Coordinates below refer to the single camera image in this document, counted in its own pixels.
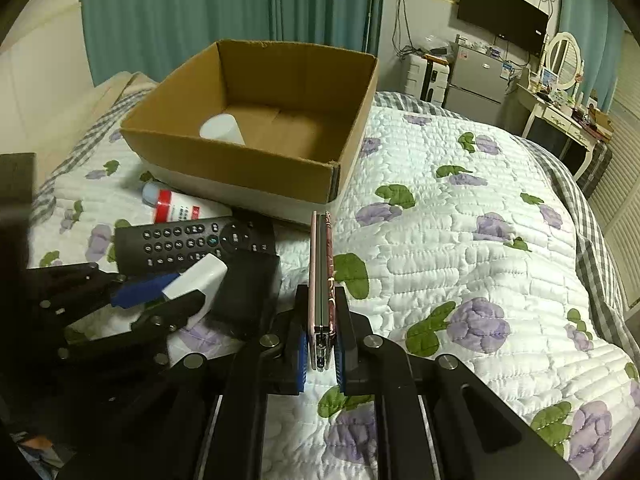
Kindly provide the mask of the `black wall television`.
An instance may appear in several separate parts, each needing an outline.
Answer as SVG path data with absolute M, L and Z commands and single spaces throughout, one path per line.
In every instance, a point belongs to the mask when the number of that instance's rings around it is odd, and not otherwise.
M 549 15 L 526 0 L 459 0 L 457 18 L 531 55 L 544 47 Z

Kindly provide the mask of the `pink phone case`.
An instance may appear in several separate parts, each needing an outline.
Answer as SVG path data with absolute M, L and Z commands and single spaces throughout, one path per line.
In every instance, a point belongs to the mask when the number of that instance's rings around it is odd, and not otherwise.
M 331 217 L 315 211 L 310 225 L 308 344 L 311 367 L 329 368 L 335 337 L 335 285 Z

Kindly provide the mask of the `brown cardboard box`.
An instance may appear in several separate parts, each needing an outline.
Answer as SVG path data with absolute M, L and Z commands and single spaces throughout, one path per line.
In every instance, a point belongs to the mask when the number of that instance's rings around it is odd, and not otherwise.
M 313 211 L 340 208 L 377 83 L 369 53 L 220 40 L 169 74 L 120 128 L 158 180 L 306 226 Z M 244 145 L 200 138 L 218 114 L 234 116 Z

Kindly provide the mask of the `red cap white bottle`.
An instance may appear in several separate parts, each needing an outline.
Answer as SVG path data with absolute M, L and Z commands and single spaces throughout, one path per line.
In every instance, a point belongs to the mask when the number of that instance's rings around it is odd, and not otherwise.
M 143 185 L 142 200 L 153 207 L 154 223 L 232 216 L 231 208 L 224 204 L 179 193 L 154 180 Z

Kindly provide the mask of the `green curtain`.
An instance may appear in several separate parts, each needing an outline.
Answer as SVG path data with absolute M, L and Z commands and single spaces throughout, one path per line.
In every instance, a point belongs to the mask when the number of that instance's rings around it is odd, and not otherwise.
M 80 0 L 93 81 L 163 80 L 221 39 L 298 41 L 375 54 L 382 0 Z
M 610 0 L 561 0 L 559 31 L 577 40 L 585 62 L 580 90 L 587 103 L 596 92 L 600 110 L 611 107 L 616 89 L 625 22 Z

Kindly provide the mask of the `beige pillow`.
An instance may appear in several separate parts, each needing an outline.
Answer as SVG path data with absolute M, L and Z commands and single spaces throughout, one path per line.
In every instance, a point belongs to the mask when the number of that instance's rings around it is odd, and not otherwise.
M 144 73 L 118 73 L 30 130 L 25 152 L 36 154 L 35 186 L 50 177 L 89 128 L 112 110 L 118 100 L 156 86 L 157 82 Z

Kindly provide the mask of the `grey small fridge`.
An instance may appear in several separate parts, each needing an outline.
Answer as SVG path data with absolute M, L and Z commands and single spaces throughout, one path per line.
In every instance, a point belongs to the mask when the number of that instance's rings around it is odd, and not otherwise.
M 498 125 L 509 73 L 498 58 L 457 46 L 444 107 L 474 122 Z

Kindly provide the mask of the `white vanity table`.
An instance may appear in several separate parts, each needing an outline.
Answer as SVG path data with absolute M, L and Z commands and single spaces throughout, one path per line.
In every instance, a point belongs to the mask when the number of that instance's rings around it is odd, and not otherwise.
M 584 160 L 573 174 L 574 181 L 578 182 L 582 179 L 590 185 L 597 185 L 612 162 L 612 152 L 606 145 L 602 132 L 576 120 L 570 114 L 563 113 L 562 110 L 549 101 L 541 99 L 537 93 L 529 91 L 519 82 L 513 85 L 510 92 L 514 94 L 518 105 L 527 113 L 524 126 L 516 135 L 527 139 L 534 123 L 537 120 L 544 122 L 565 138 L 561 158 L 568 153 L 572 144 L 579 145 L 585 150 Z

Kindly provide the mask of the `floral white quilt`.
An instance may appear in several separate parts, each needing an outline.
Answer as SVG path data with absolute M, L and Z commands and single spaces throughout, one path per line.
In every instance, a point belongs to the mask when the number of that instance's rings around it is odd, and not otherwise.
M 118 99 L 42 185 L 32 266 L 115 271 L 115 228 L 151 223 L 152 182 Z M 533 142 L 399 94 L 374 98 L 334 217 L 349 307 L 408 353 L 459 358 L 579 479 L 603 479 L 639 422 L 639 348 L 613 258 L 568 170 Z M 329 373 L 269 400 L 262 479 L 376 479 L 373 400 Z

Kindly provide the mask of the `white suitcase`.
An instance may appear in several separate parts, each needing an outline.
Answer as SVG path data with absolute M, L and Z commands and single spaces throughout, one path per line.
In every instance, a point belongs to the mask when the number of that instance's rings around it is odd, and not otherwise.
M 404 59 L 402 91 L 408 96 L 442 106 L 448 78 L 449 66 L 440 58 L 409 54 Z

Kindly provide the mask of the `white oval mirror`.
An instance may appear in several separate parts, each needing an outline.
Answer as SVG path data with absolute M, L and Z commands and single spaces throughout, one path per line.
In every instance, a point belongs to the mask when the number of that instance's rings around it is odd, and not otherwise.
M 582 51 L 570 32 L 558 32 L 546 43 L 542 67 L 555 74 L 555 88 L 559 90 L 570 90 L 582 81 Z

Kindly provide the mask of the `black remote control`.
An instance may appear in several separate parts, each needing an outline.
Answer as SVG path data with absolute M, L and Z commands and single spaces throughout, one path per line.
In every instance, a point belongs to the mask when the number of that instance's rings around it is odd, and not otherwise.
M 127 276 L 186 270 L 207 255 L 229 262 L 237 252 L 276 252 L 272 223 L 232 216 L 117 228 L 118 272 Z

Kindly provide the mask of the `green right curtain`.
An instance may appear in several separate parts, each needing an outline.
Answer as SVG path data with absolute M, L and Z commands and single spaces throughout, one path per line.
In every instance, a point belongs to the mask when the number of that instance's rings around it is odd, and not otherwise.
M 585 62 L 580 90 L 587 103 L 596 92 L 600 110 L 611 107 L 616 89 L 625 22 L 610 0 L 561 0 L 559 31 L 577 40 Z

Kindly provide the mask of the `white louvered wardrobe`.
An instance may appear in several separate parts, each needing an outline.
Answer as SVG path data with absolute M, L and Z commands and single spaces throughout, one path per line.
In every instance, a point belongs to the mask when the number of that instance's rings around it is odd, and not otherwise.
M 631 308 L 639 302 L 639 44 L 630 32 L 623 36 L 608 118 L 612 159 L 589 203 Z

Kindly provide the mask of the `white plastic cup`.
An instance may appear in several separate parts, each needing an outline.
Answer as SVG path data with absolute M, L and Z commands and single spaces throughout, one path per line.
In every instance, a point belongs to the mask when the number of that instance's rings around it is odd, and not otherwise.
M 238 122 L 231 114 L 218 114 L 201 125 L 201 139 L 244 145 Z

